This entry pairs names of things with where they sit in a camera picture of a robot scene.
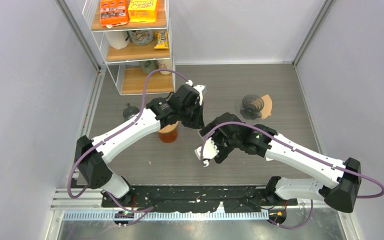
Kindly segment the round wooden dripper stand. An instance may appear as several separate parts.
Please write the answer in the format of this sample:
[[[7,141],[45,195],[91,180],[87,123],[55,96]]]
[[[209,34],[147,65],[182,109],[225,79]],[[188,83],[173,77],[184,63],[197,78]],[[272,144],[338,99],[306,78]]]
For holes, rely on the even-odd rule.
[[[159,134],[169,134],[169,133],[171,133],[177,129],[178,124],[179,124],[179,121],[177,121],[173,124],[169,124],[169,125],[163,127],[162,129],[158,130],[157,132]]]

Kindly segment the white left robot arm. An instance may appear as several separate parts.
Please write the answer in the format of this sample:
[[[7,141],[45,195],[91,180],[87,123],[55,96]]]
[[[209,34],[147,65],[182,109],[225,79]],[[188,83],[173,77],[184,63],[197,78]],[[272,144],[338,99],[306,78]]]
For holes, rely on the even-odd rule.
[[[183,84],[168,99],[152,99],[142,111],[109,132],[92,139],[81,136],[76,143],[74,165],[88,187],[105,190],[121,207],[128,207],[134,199],[131,187],[108,164],[135,142],[177,122],[202,129],[205,92],[204,85]]]

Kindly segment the amber glass jar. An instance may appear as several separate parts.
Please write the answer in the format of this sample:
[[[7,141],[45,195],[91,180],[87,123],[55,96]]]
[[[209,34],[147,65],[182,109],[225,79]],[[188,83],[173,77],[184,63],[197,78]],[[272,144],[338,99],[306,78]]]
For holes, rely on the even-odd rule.
[[[177,129],[171,131],[159,131],[158,137],[163,143],[173,143],[178,138]]]

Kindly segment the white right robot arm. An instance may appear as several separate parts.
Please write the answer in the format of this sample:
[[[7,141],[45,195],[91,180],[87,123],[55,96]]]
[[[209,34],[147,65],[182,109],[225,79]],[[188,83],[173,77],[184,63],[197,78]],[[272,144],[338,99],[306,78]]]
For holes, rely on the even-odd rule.
[[[200,130],[203,143],[194,153],[207,167],[210,160],[222,163],[234,150],[287,164],[310,177],[290,179],[273,176],[265,198],[271,205],[283,200],[323,201],[331,208],[351,213],[362,178],[361,163],[352,157],[340,160],[303,147],[263,124],[250,125],[231,113],[224,113]]]

